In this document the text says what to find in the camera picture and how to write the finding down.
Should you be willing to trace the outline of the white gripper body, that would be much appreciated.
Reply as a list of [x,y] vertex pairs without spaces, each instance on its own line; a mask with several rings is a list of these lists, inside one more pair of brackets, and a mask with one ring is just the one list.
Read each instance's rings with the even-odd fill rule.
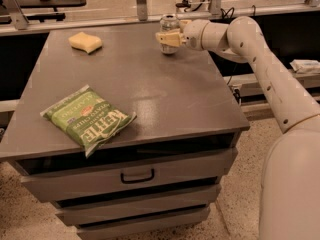
[[185,46],[193,50],[207,50],[204,41],[204,31],[209,24],[208,20],[194,20],[189,22],[183,29]]

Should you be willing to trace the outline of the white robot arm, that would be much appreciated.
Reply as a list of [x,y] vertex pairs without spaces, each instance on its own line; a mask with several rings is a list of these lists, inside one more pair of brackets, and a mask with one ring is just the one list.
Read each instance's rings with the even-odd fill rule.
[[182,20],[156,39],[250,65],[282,131],[263,164],[259,240],[320,240],[320,105],[270,50],[258,23]]

